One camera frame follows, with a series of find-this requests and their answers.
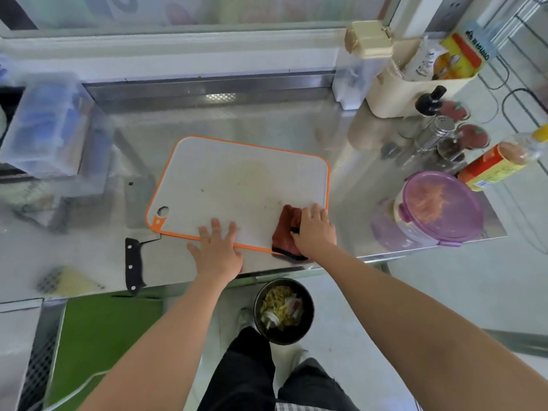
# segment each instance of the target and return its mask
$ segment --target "black pants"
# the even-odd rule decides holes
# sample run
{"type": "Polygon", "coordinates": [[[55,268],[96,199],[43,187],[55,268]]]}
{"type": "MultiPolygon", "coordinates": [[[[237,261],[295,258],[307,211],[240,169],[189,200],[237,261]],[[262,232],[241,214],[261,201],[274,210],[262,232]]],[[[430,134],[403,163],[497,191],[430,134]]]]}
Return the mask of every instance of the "black pants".
{"type": "MultiPolygon", "coordinates": [[[[246,327],[230,343],[198,411],[274,410],[275,369],[268,340],[246,327]]],[[[279,389],[278,401],[333,411],[358,411],[339,384],[312,358],[293,370],[279,389]]]]}

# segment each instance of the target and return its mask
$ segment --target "cooking oil bottle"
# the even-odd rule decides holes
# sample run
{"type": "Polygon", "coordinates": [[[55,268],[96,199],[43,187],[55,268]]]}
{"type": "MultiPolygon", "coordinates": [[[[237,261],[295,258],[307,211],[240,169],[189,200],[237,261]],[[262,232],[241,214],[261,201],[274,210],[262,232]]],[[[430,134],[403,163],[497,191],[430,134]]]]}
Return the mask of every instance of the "cooking oil bottle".
{"type": "Polygon", "coordinates": [[[506,179],[548,150],[548,124],[533,133],[521,132],[503,140],[463,168],[457,177],[475,192],[506,179]]]}

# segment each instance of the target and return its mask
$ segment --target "hand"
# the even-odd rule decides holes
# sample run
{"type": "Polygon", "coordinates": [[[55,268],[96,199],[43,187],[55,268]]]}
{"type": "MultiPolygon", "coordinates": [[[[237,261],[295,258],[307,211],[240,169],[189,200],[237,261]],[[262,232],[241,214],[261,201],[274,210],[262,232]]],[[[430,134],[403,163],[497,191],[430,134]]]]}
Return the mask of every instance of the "hand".
{"type": "Polygon", "coordinates": [[[337,245],[335,226],[329,221],[327,209],[320,210],[317,203],[312,210],[307,207],[303,209],[300,231],[292,232],[291,236],[301,254],[313,261],[326,245],[337,245]]]}
{"type": "Polygon", "coordinates": [[[243,255],[233,247],[237,230],[236,222],[230,222],[229,233],[222,239],[217,218],[211,219],[211,235],[207,227],[198,228],[200,248],[190,242],[186,247],[194,257],[199,277],[222,283],[223,288],[236,278],[243,265],[243,255]]]}

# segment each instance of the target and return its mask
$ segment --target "bottle label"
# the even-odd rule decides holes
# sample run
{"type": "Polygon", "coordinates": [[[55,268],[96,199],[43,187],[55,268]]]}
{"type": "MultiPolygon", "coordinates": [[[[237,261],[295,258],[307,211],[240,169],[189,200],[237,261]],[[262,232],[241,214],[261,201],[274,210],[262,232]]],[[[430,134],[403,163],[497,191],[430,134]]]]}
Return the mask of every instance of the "bottle label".
{"type": "Polygon", "coordinates": [[[483,187],[506,179],[524,167],[524,164],[512,163],[504,158],[500,152],[500,144],[498,144],[462,169],[458,178],[473,191],[480,192],[483,187]]]}

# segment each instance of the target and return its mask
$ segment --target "black bottle cap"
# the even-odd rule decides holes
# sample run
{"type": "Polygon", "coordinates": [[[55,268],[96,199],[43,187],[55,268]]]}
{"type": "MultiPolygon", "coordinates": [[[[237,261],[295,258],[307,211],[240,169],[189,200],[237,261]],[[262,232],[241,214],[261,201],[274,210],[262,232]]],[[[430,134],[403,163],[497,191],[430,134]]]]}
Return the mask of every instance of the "black bottle cap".
{"type": "Polygon", "coordinates": [[[431,94],[422,94],[415,102],[415,109],[424,116],[434,116],[442,108],[443,95],[447,92],[444,86],[438,85],[431,94]]]}

